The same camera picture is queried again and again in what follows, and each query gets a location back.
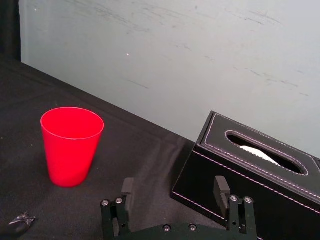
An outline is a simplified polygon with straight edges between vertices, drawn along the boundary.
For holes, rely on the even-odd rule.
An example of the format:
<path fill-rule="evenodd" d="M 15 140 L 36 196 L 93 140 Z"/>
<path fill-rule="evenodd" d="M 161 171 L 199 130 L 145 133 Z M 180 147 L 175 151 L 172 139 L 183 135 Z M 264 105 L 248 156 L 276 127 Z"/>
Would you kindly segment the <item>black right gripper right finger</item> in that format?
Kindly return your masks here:
<path fill-rule="evenodd" d="M 214 198 L 227 220 L 226 231 L 217 234 L 218 240 L 256 240 L 257 227 L 254 200 L 249 196 L 239 198 L 231 194 L 224 176 L 214 178 Z"/>

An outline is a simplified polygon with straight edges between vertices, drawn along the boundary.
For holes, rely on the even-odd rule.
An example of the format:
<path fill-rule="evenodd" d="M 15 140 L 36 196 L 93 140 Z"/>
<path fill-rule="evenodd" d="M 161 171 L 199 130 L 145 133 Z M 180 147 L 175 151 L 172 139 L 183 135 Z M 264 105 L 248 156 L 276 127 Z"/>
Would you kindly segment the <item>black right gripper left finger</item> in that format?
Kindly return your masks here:
<path fill-rule="evenodd" d="M 121 189 L 121 196 L 118 196 L 114 201 L 103 199 L 100 202 L 101 209 L 101 227 L 104 240 L 115 240 L 116 237 L 122 237 L 131 233 L 129 211 L 133 201 L 133 177 L 124 179 Z M 118 225 L 118 235 L 115 234 L 116 220 Z"/>

